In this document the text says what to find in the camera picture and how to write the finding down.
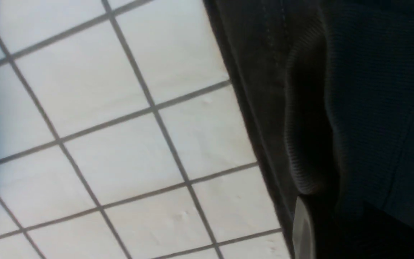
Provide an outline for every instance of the dark fabric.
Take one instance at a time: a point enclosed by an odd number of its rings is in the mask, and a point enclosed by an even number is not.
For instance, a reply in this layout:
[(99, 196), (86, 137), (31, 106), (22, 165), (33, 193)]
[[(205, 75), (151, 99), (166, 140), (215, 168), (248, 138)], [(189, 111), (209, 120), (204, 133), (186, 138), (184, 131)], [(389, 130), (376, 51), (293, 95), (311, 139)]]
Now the dark fabric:
[(296, 197), (300, 193), (290, 175), (284, 145), (284, 73), (293, 33), (301, 33), (302, 29), (298, 28), (303, 28), (304, 20), (317, 10), (308, 7), (308, 1), (204, 2), (293, 256), (292, 225)]
[(414, 258), (414, 1), (205, 2), (292, 256), (303, 193), (318, 258)]
[(290, 172), (305, 195), (337, 192), (332, 128), (324, 108), (326, 40), (316, 16), (289, 53), (286, 63), (285, 128)]
[(325, 105), (340, 165), (337, 214), (346, 221), (367, 202), (414, 228), (413, 6), (323, 4)]

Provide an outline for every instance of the ribbed fabric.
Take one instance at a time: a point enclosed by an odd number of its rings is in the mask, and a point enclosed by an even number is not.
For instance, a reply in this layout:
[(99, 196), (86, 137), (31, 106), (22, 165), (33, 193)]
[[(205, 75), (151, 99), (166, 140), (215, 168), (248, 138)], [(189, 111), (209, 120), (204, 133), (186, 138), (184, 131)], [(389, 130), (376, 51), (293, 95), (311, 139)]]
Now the ribbed fabric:
[(338, 215), (355, 220), (367, 202), (414, 228), (414, 12), (383, 2), (322, 6)]
[(286, 65), (285, 128), (290, 172), (298, 190), (319, 194), (338, 186), (332, 129), (325, 114), (326, 41), (315, 17), (294, 44)]
[(299, 191), (339, 191), (320, 251), (414, 258), (414, 1), (329, 0), (320, 17), (289, 54), (285, 113)]

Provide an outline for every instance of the tile grout line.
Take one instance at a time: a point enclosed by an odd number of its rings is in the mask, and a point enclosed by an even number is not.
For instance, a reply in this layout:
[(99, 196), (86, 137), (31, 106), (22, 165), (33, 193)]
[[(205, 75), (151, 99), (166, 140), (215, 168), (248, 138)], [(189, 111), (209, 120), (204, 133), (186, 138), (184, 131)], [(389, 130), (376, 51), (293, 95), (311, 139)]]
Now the tile grout line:
[[(28, 82), (26, 81), (26, 79), (24, 78), (24, 76), (22, 75), (22, 73), (20, 72), (20, 70), (18, 69), (17, 65), (15, 64), (15, 60), (13, 59), (13, 56), (11, 56), (11, 54), (8, 51), (7, 47), (3, 43), (1, 37), (0, 37), (0, 47), (1, 47), (2, 51), (3, 51), (3, 53), (5, 54), (6, 58), (8, 59), (9, 64), (11, 65), (12, 69), (16, 73), (18, 79), (21, 81), (21, 83), (23, 84), (23, 87), (28, 92), (28, 95), (30, 96), (31, 100), (36, 105), (36, 108), (38, 109), (38, 112), (41, 113), (41, 116), (43, 117), (44, 122), (47, 124), (47, 127), (49, 128), (49, 130), (51, 131), (52, 135), (54, 136), (55, 141), (59, 141), (59, 139), (60, 139), (59, 134), (55, 130), (52, 122), (50, 121), (49, 117), (47, 116), (44, 108), (42, 107), (40, 101), (36, 97), (36, 95), (33, 92), (32, 88), (28, 85)], [(112, 232), (112, 234), (115, 237), (116, 241), (121, 246), (124, 254), (126, 255), (126, 257), (128, 259), (132, 259), (130, 257), (130, 254), (128, 253), (127, 249), (125, 248), (124, 243), (120, 239), (120, 236), (118, 235), (116, 229), (114, 228), (113, 224), (111, 223), (110, 219), (108, 218), (108, 215), (105, 213), (105, 210), (103, 209), (102, 205), (100, 205), (100, 202), (98, 201), (98, 199), (95, 196), (95, 194), (92, 192), (91, 187), (89, 186), (89, 184), (87, 183), (86, 179), (82, 175), (82, 172), (80, 171), (80, 169), (77, 166), (76, 162), (74, 162), (73, 157), (71, 156), (71, 154), (66, 149), (64, 143), (61, 143), (60, 142), (59, 143), (59, 146), (60, 146), (62, 152), (65, 154), (65, 156), (69, 160), (70, 164), (73, 166), (74, 172), (76, 173), (77, 177), (82, 182), (82, 184), (85, 187), (85, 189), (87, 190), (87, 193), (90, 195), (90, 197), (92, 198), (92, 200), (95, 203), (96, 207), (99, 209), (100, 213), (103, 216), (103, 219), (105, 220), (106, 224), (110, 228), (110, 231)], [(31, 240), (31, 237), (29, 237), (28, 234), (26, 235), (26, 238), (28, 239), (28, 241), (30, 241), (30, 243), (32, 244), (33, 248), (34, 249), (37, 249), (35, 243), (33, 242), (33, 240)]]
[[(9, 61), (10, 61), (9, 52), (7, 51), (4, 44), (2, 43), (1, 37), (0, 37), (0, 47), (1, 47), (2, 51), (4, 52), (4, 54), (5, 54), (5, 57), (7, 59), (9, 59)], [(13, 65), (13, 69), (14, 69), (15, 63), (13, 62), (13, 60), (12, 60), (11, 65)], [(20, 229), (20, 231), (23, 233), (23, 235), (25, 236), (27, 241), (30, 243), (31, 247), (33, 247), (33, 249), (36, 251), (36, 253), (41, 257), (41, 259), (46, 259), (46, 257), (40, 251), (40, 249), (38, 248), (36, 243), (33, 241), (33, 239), (31, 239), (31, 237), (28, 235), (28, 233), (25, 230), (23, 230), (22, 225), (18, 222), (18, 220), (14, 216), (14, 213), (8, 208), (8, 206), (5, 204), (5, 202), (2, 200), (1, 197), (0, 197), (0, 205), (4, 208), (6, 213), (10, 216), (10, 219), (13, 220), (13, 222), (16, 224), (16, 226)]]
[[(260, 233), (255, 233), (255, 234), (252, 234), (252, 235), (243, 236), (243, 237), (240, 237), (240, 238), (235, 238), (235, 239), (230, 239), (230, 240), (227, 240), (227, 241), (222, 241), (222, 242), (218, 243), (218, 246), (230, 245), (230, 244), (250, 240), (250, 239), (253, 239), (253, 238), (258, 238), (258, 237), (262, 237), (262, 236), (269, 236), (269, 235), (276, 234), (276, 233), (281, 233), (281, 232), (282, 232), (282, 228), (276, 228), (276, 229), (273, 229), (273, 230), (270, 230), (270, 231), (263, 231), (263, 232), (260, 232)], [(168, 259), (168, 258), (173, 258), (173, 257), (176, 257), (176, 256), (192, 254), (192, 253), (195, 253), (195, 252), (200, 252), (200, 251), (204, 251), (204, 250), (207, 250), (207, 249), (212, 249), (214, 247), (215, 246), (213, 244), (212, 245), (207, 245), (207, 246), (201, 246), (201, 247), (196, 247), (195, 249), (189, 249), (189, 250), (185, 250), (185, 251), (181, 251), (181, 252), (176, 252), (176, 253), (173, 253), (173, 254), (167, 254), (167, 255), (163, 255), (163, 256), (159, 256), (159, 257), (154, 257), (152, 259)]]
[[(228, 174), (239, 172), (239, 171), (242, 171), (242, 170), (245, 170), (245, 169), (248, 169), (248, 168), (252, 168), (252, 167), (255, 167), (255, 166), (258, 166), (257, 162), (244, 164), (244, 165), (240, 165), (240, 166), (237, 166), (237, 167), (233, 167), (231, 169), (227, 169), (227, 170), (224, 170), (224, 171), (221, 171), (221, 172), (214, 173), (212, 175), (197, 178), (197, 179), (191, 180), (190, 182), (191, 182), (191, 184), (206, 182), (206, 181), (218, 178), (218, 177), (222, 177), (222, 176), (225, 176), (225, 175), (228, 175)], [(127, 204), (127, 203), (131, 203), (131, 202), (134, 202), (134, 201), (137, 201), (137, 200), (142, 200), (142, 199), (145, 199), (145, 198), (160, 195), (160, 194), (163, 194), (163, 193), (166, 193), (166, 192), (174, 191), (174, 190), (177, 190), (177, 189), (183, 188), (183, 187), (186, 187), (185, 182), (178, 183), (178, 184), (175, 184), (175, 185), (171, 185), (171, 186), (168, 186), (168, 187), (164, 187), (164, 188), (161, 188), (161, 189), (156, 190), (156, 191), (151, 191), (151, 192), (144, 193), (144, 194), (141, 194), (141, 195), (137, 195), (137, 196), (127, 198), (127, 199), (124, 199), (124, 200), (111, 202), (111, 203), (102, 205), (102, 207), (104, 209), (108, 209), (108, 208), (112, 208), (112, 207), (115, 207), (115, 206), (120, 206), (120, 205), (124, 205), (124, 204)], [(20, 234), (20, 233), (22, 233), (23, 230), (26, 230), (26, 231), (36, 230), (38, 228), (43, 228), (43, 227), (47, 227), (47, 226), (54, 225), (54, 224), (57, 224), (57, 223), (62, 223), (62, 222), (69, 221), (69, 220), (75, 219), (75, 218), (79, 218), (79, 217), (82, 217), (82, 216), (85, 216), (85, 215), (89, 215), (91, 213), (95, 213), (95, 212), (98, 212), (98, 211), (99, 211), (99, 208), (92, 208), (92, 209), (89, 209), (89, 210), (83, 210), (79, 213), (74, 213), (72, 215), (69, 215), (69, 216), (66, 216), (66, 217), (63, 217), (63, 218), (57, 218), (57, 219), (54, 219), (54, 220), (51, 220), (51, 221), (48, 221), (48, 222), (39, 223), (37, 225), (22, 228), (22, 229), (19, 229), (17, 231), (11, 231), (11, 232), (8, 232), (8, 233), (4, 233), (4, 234), (0, 235), (0, 239), (10, 237), (10, 236), (13, 236), (13, 235), (16, 235), (16, 234)]]
[(28, 235), (28, 232), (20, 224), (20, 222), (18, 221), (18, 219), (15, 217), (14, 213), (12, 211), (10, 211), (9, 207), (3, 201), (3, 199), (1, 198), (1, 196), (0, 196), (0, 205), (5, 210), (5, 212), (9, 215), (9, 217), (13, 221), (13, 223), (15, 223), (15, 225), (20, 230), (20, 232), (17, 231), (17, 234), (22, 233), (25, 236), (25, 238), (28, 240), (28, 242), (30, 243), (31, 247), (33, 247), (33, 249), (39, 255), (39, 257), (41, 257), (41, 259), (46, 259), (46, 256), (44, 256), (44, 254), (41, 252), (41, 250), (36, 245), (36, 243), (33, 241), (33, 239), (31, 239), (31, 236)]
[[(169, 107), (171, 107), (173, 105), (177, 105), (179, 103), (182, 103), (182, 102), (191, 100), (193, 98), (196, 98), (196, 97), (199, 97), (199, 96), (202, 96), (202, 95), (205, 95), (205, 94), (214, 92), (216, 90), (220, 90), (223, 87), (226, 87), (228, 85), (230, 85), (230, 81), (229, 80), (226, 80), (226, 81), (223, 81), (223, 82), (219, 82), (217, 84), (207, 86), (207, 87), (205, 87), (205, 88), (203, 88), (201, 90), (197, 90), (197, 91), (188, 93), (186, 95), (182, 95), (182, 96), (176, 97), (176, 98), (174, 98), (172, 100), (168, 100), (166, 102), (162, 102), (160, 104), (157, 104), (156, 105), (156, 109), (161, 110), (161, 109), (164, 109), (164, 108), (169, 108)], [(60, 142), (65, 143), (67, 141), (71, 141), (73, 139), (76, 139), (76, 138), (85, 136), (87, 134), (93, 133), (95, 131), (103, 130), (104, 128), (108, 128), (108, 127), (111, 127), (111, 126), (114, 126), (114, 125), (117, 125), (117, 124), (120, 124), (120, 123), (124, 123), (126, 121), (129, 121), (129, 120), (134, 119), (134, 118), (138, 118), (140, 116), (146, 115), (146, 114), (151, 113), (151, 112), (152, 112), (151, 108), (145, 108), (143, 110), (138, 110), (136, 112), (133, 112), (133, 113), (130, 113), (130, 114), (127, 114), (127, 115), (124, 115), (124, 116), (121, 116), (121, 117), (118, 117), (118, 118), (115, 118), (115, 119), (106, 121), (104, 123), (101, 123), (101, 124), (92, 126), (90, 128), (83, 129), (82, 131), (78, 131), (76, 133), (67, 135), (65, 137), (61, 137), (59, 139), (59, 141), (55, 141), (54, 140), (54, 141), (51, 141), (51, 142), (48, 142), (48, 143), (41, 144), (39, 146), (32, 147), (31, 149), (26, 149), (26, 150), (21, 151), (19, 153), (16, 153), (16, 154), (13, 154), (13, 155), (4, 157), (4, 158), (0, 159), (0, 164), (4, 164), (4, 163), (7, 163), (9, 161), (12, 161), (12, 160), (15, 160), (15, 159), (18, 159), (18, 158), (22, 158), (22, 157), (28, 156), (30, 154), (36, 153), (38, 151), (42, 151), (44, 149), (48, 149), (48, 148), (50, 148), (52, 146), (55, 146), (55, 145), (59, 144)]]
[[(136, 0), (134, 2), (131, 2), (131, 3), (128, 3), (128, 4), (125, 4), (121, 7), (116, 8), (115, 10), (113, 10), (112, 13), (113, 13), (114, 16), (117, 16), (117, 15), (120, 15), (120, 14), (123, 14), (123, 13), (127, 13), (130, 10), (133, 10), (135, 8), (138, 8), (138, 7), (142, 6), (142, 5), (145, 5), (145, 4), (147, 4), (151, 1), (154, 1), (154, 0)], [(85, 22), (83, 22), (79, 25), (76, 25), (73, 28), (69, 28), (66, 31), (63, 31), (59, 34), (51, 36), (50, 38), (42, 40), (38, 43), (35, 43), (31, 46), (28, 46), (28, 47), (24, 48), (24, 49), (21, 49), (20, 51), (17, 51), (15, 53), (13, 53), (12, 57), (13, 57), (13, 59), (21, 58), (23, 56), (26, 56), (28, 54), (33, 53), (34, 51), (37, 51), (37, 50), (42, 49), (46, 46), (49, 46), (53, 43), (56, 43), (57, 41), (65, 39), (65, 38), (67, 38), (69, 36), (72, 36), (76, 33), (82, 32), (82, 31), (84, 31), (88, 28), (91, 28), (94, 25), (105, 22), (108, 19), (109, 19), (108, 14), (106, 14), (106, 13), (102, 14), (102, 15), (99, 15), (99, 16), (97, 16), (95, 18), (92, 18), (88, 21), (85, 21)], [(7, 57), (4, 57), (4, 58), (0, 59), (0, 66), (3, 66), (5, 64), (9, 64), (9, 59)]]
[(112, 10), (110, 7), (110, 4), (108, 3), (108, 0), (102, 0), (103, 6), (105, 7), (106, 12), (110, 15), (110, 22), (111, 25), (113, 26), (113, 29), (115, 30), (115, 33), (120, 41), (120, 44), (122, 45), (122, 48), (124, 49), (124, 52), (127, 56), (127, 58), (129, 59), (129, 62), (133, 68), (133, 71), (135, 73), (135, 76), (138, 79), (138, 82), (140, 83), (140, 86), (143, 90), (143, 93), (146, 97), (146, 100), (148, 101), (148, 104), (150, 106), (150, 108), (153, 111), (154, 117), (156, 118), (156, 122), (159, 125), (159, 128), (162, 132), (162, 135), (164, 136), (164, 139), (167, 142), (167, 145), (169, 147), (169, 150), (172, 153), (172, 156), (174, 157), (174, 160), (177, 164), (177, 167), (179, 168), (179, 171), (182, 175), (182, 178), (184, 180), (184, 182), (186, 183), (186, 187), (188, 188), (189, 194), (191, 195), (191, 198), (194, 202), (194, 206), (197, 209), (197, 212), (199, 213), (199, 216), (202, 220), (202, 223), (204, 224), (204, 227), (207, 231), (207, 234), (210, 237), (210, 240), (212, 241), (212, 244), (215, 246), (215, 251), (217, 252), (217, 256), (219, 259), (224, 259), (223, 254), (220, 251), (220, 248), (218, 247), (217, 241), (215, 239), (215, 236), (213, 234), (212, 228), (210, 227), (209, 222), (207, 221), (207, 217), (204, 213), (204, 210), (201, 207), (201, 204), (199, 202), (199, 199), (197, 199), (196, 193), (194, 192), (194, 188), (193, 186), (189, 183), (189, 177), (186, 174), (186, 171), (184, 169), (183, 164), (181, 163), (181, 159), (177, 153), (177, 149), (174, 146), (174, 143), (171, 140), (171, 137), (169, 136), (169, 133), (167, 131), (166, 126), (164, 125), (164, 122), (162, 121), (162, 117), (159, 114), (159, 110), (156, 109), (156, 105), (154, 103), (153, 97), (151, 96), (151, 92), (143, 78), (143, 75), (140, 71), (140, 68), (137, 65), (137, 61), (136, 59), (133, 57), (132, 51), (130, 50), (130, 47), (127, 43), (127, 41), (125, 40), (125, 36), (122, 33), (122, 30), (116, 20), (116, 17), (112, 14)]

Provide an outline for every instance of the white tile floor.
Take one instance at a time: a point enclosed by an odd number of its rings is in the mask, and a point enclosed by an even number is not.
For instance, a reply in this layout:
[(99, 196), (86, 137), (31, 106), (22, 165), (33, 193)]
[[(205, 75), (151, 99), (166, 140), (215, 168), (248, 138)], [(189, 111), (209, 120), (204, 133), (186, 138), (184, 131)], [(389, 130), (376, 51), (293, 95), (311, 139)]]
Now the white tile floor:
[(287, 259), (202, 0), (0, 0), (0, 258)]

